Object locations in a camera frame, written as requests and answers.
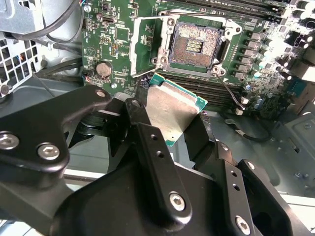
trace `ventilation grille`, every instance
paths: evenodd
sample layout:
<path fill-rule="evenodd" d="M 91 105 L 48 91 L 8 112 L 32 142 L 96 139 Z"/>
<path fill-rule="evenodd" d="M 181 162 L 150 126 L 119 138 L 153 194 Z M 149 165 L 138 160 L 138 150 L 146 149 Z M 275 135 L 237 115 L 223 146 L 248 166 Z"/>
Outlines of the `ventilation grille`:
<path fill-rule="evenodd" d="M 0 40 L 0 97 L 13 92 L 38 68 L 39 54 L 33 41 Z"/>

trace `cpu socket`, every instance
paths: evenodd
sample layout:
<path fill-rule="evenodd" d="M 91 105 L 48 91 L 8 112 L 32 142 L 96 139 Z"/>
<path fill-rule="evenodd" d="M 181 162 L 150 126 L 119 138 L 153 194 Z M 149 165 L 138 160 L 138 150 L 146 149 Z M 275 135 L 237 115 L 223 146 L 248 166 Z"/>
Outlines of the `cpu socket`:
<path fill-rule="evenodd" d="M 181 22 L 181 15 L 220 22 L 222 27 L 217 29 Z M 140 22 L 145 19 L 162 20 L 161 43 L 157 57 L 151 58 L 151 63 L 155 67 L 137 73 L 135 44 L 139 38 Z M 231 39 L 241 32 L 242 27 L 225 16 L 199 15 L 183 9 L 161 11 L 157 16 L 149 18 L 137 18 L 134 22 L 134 35 L 130 45 L 130 74 L 137 77 L 162 69 L 200 77 L 213 77 L 214 74 L 223 76 L 226 70 L 222 68 L 222 62 L 226 58 Z"/>

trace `wire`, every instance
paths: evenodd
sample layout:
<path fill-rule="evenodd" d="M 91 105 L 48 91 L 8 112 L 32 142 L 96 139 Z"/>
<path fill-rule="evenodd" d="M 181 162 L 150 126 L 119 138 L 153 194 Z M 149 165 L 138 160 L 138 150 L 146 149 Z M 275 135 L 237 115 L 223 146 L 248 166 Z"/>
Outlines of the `wire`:
<path fill-rule="evenodd" d="M 256 138 L 256 137 L 252 137 L 252 136 L 246 134 L 246 133 L 236 124 L 235 120 L 229 119 L 226 114 L 220 113 L 220 116 L 224 118 L 224 122 L 225 122 L 228 126 L 230 126 L 232 129 L 235 130 L 235 132 L 237 132 L 239 135 L 243 136 L 244 138 L 246 138 L 246 139 L 248 139 L 248 140 L 261 143 L 261 142 L 265 142 L 265 141 L 270 140 L 271 137 L 272 137 L 271 132 L 269 131 L 268 127 L 267 127 L 263 122 L 259 122 L 259 123 L 260 123 L 261 127 L 267 132 L 267 136 L 266 136 L 266 137 L 263 137 L 263 138 Z"/>
<path fill-rule="evenodd" d="M 47 35 L 47 38 L 49 38 L 51 41 L 53 42 L 56 42 L 56 43 L 62 43 L 62 44 L 66 44 L 66 43 L 72 43 L 74 40 L 76 40 L 76 38 L 80 35 L 81 33 L 81 28 L 83 26 L 83 21 L 84 21 L 84 9 L 83 7 L 80 8 L 81 10 L 81 17 L 80 17 L 80 24 L 79 24 L 79 27 L 78 27 L 78 30 L 77 32 L 75 33 L 75 35 L 68 39 L 68 40 L 62 40 L 62 39 L 58 39 L 58 38 L 54 38 L 52 36 L 50 36 L 49 34 Z"/>
<path fill-rule="evenodd" d="M 66 20 L 73 13 L 77 4 L 78 4 L 78 1 L 73 0 L 73 2 L 70 4 L 70 6 L 67 8 L 67 10 L 57 20 L 55 20 L 52 24 L 50 24 L 47 27 L 44 27 L 43 29 L 41 29 L 39 31 L 35 31 L 32 33 L 27 33 L 27 34 L 13 33 L 12 36 L 18 40 L 32 40 L 32 39 L 46 36 L 49 33 L 51 33 L 52 31 L 58 29 L 60 26 L 62 26 L 66 22 Z"/>
<path fill-rule="evenodd" d="M 36 78 L 36 79 L 38 79 L 38 81 L 40 81 L 40 83 L 44 86 L 44 88 L 47 90 L 47 92 L 50 93 L 50 95 L 51 95 L 52 97 L 56 97 L 56 96 L 54 95 L 54 93 L 50 90 L 50 88 L 48 88 L 48 86 L 47 86 L 39 77 L 37 77 L 35 73 L 33 73 L 33 77 Z"/>
<path fill-rule="evenodd" d="M 36 43 L 39 43 L 39 44 L 41 44 L 41 45 L 43 45 L 45 47 L 48 47 L 48 44 L 49 44 L 48 42 L 46 42 L 44 40 L 40 40 L 40 39 L 34 39 L 33 41 L 36 42 Z M 77 51 L 75 49 L 72 49 L 72 48 L 70 48 L 70 47 L 68 47 L 66 45 L 59 44 L 59 43 L 53 43 L 52 47 L 54 49 L 65 50 L 65 51 L 71 52 L 71 53 L 76 54 L 76 55 L 80 55 L 80 56 L 82 55 L 81 52 L 79 52 L 79 51 Z"/>
<path fill-rule="evenodd" d="M 65 62 L 58 64 L 58 65 L 54 65 L 50 68 L 40 70 L 36 73 L 36 75 L 39 77 L 47 76 L 47 75 L 55 74 L 55 73 L 58 73 L 61 71 L 78 68 L 80 66 L 82 66 L 82 59 L 81 58 L 67 60 Z"/>
<path fill-rule="evenodd" d="M 25 234 L 23 234 L 22 236 L 26 236 L 26 234 L 29 232 L 29 231 L 31 231 L 33 228 L 31 227 L 29 230 L 27 230 L 26 232 L 25 232 Z"/>
<path fill-rule="evenodd" d="M 224 87 L 226 88 L 226 90 L 230 93 L 233 101 L 235 102 L 236 105 L 238 105 L 240 108 L 242 108 L 242 110 L 245 110 L 245 107 L 239 103 L 239 101 L 236 99 L 236 97 L 234 96 L 233 92 L 230 90 L 230 88 L 225 84 L 225 82 L 220 78 L 219 75 L 216 74 L 216 77 L 220 80 L 220 82 L 224 85 Z"/>

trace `black metal bracket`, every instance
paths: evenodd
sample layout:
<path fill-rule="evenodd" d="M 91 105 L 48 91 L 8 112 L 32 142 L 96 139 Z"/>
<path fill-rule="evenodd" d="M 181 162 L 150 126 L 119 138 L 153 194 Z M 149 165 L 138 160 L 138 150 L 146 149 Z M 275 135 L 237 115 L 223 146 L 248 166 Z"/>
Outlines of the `black metal bracket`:
<path fill-rule="evenodd" d="M 0 118 L 0 131 L 0 206 L 45 235 L 310 235 L 262 171 L 236 163 L 200 116 L 185 131 L 200 172 L 174 164 L 143 103 L 96 86 Z M 109 138 L 111 172 L 72 193 L 68 147 L 94 135 Z M 271 226 L 253 192 L 273 208 Z"/>

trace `motherboard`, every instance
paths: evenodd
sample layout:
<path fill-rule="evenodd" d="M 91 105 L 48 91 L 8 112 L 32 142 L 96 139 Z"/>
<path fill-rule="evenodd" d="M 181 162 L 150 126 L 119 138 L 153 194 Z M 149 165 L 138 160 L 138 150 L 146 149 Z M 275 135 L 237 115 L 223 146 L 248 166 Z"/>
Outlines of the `motherboard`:
<path fill-rule="evenodd" d="M 82 77 L 110 94 L 135 96 L 139 81 L 158 73 L 206 99 L 207 110 L 277 119 L 315 72 L 315 1 L 86 0 L 83 6 Z"/>

